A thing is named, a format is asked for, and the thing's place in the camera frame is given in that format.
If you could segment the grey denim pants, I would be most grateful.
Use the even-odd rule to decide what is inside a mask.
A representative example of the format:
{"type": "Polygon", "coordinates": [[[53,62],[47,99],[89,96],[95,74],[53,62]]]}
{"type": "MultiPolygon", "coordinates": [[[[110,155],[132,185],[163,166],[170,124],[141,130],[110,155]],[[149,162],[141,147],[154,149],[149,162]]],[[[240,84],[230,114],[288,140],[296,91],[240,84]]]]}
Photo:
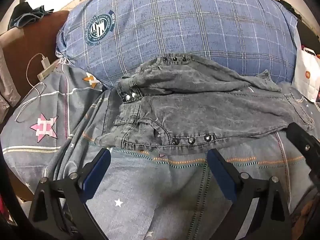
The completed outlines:
{"type": "Polygon", "coordinates": [[[166,54],[141,64],[111,90],[95,143],[172,155],[229,147],[315,122],[267,70],[243,76],[212,60],[166,54]]]}

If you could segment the white paper shopping bag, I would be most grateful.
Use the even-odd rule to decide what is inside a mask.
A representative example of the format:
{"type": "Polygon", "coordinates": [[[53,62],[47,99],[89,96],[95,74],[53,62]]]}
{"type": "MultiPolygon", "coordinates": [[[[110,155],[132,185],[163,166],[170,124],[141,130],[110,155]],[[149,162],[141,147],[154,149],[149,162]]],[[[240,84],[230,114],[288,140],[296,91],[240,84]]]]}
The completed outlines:
{"type": "Polygon", "coordinates": [[[298,30],[295,31],[294,41],[297,55],[291,85],[310,102],[316,103],[319,93],[319,58],[312,49],[301,44],[298,30]]]}

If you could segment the grey star patterned bedsheet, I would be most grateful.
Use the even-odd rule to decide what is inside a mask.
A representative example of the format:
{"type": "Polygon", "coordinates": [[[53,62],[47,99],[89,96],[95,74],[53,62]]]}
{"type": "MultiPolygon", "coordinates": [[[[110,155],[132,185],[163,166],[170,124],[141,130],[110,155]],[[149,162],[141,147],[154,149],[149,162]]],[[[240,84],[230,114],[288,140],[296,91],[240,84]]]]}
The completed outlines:
{"type": "MultiPolygon", "coordinates": [[[[30,92],[1,135],[8,167],[35,191],[42,177],[66,178],[108,148],[111,165],[87,206],[109,239],[208,239],[231,205],[209,170],[209,150],[172,155],[96,144],[116,85],[105,88],[89,77],[58,64],[30,92]]],[[[276,85],[312,117],[315,127],[308,132],[318,137],[319,105],[307,102],[289,83],[276,85]]],[[[285,129],[216,149],[253,178],[278,177],[290,211],[311,186],[305,159],[285,129]]]]}

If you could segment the grey hanging cloth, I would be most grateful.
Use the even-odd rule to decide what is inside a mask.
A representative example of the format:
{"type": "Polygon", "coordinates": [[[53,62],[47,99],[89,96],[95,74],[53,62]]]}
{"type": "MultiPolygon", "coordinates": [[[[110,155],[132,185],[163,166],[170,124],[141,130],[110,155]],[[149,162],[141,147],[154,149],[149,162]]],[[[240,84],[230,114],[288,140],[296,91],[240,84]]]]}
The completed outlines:
{"type": "Polygon", "coordinates": [[[3,49],[0,52],[0,91],[1,91],[1,112],[0,122],[2,123],[9,111],[10,107],[15,107],[20,101],[21,96],[18,93],[13,79],[8,70],[3,49]]]}

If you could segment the brown wooden headboard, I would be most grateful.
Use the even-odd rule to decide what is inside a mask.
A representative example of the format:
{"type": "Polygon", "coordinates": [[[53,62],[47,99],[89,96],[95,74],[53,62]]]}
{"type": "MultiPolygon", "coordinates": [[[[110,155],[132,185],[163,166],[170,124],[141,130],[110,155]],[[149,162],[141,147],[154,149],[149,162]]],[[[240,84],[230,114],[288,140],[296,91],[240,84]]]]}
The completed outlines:
{"type": "MultiPolygon", "coordinates": [[[[67,10],[57,11],[23,28],[14,27],[1,34],[4,58],[21,99],[26,96],[31,86],[39,81],[37,75],[43,70],[41,56],[44,55],[50,62],[57,59],[56,35],[68,15],[67,10]]],[[[7,123],[17,105],[9,108],[1,128],[7,123]]]]}

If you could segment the blue plaid pillow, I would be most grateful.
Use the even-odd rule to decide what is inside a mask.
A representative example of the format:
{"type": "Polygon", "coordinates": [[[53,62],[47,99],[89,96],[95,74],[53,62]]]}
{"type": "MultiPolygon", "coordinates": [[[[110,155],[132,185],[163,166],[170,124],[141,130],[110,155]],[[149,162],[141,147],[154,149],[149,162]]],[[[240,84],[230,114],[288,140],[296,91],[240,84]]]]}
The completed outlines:
{"type": "Polygon", "coordinates": [[[58,32],[56,55],[107,86],[171,53],[291,82],[296,33],[297,18],[275,0],[86,0],[58,32]]]}

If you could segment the dark clothes on headboard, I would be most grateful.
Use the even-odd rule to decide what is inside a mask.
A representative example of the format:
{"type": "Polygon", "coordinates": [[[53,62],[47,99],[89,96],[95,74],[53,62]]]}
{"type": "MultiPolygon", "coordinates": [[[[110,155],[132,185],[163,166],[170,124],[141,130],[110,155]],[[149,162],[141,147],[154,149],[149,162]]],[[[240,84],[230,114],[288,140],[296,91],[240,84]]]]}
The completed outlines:
{"type": "Polygon", "coordinates": [[[25,25],[34,23],[53,12],[53,9],[45,10],[44,5],[33,9],[28,2],[22,2],[14,7],[7,30],[14,27],[23,28],[25,25]]]}

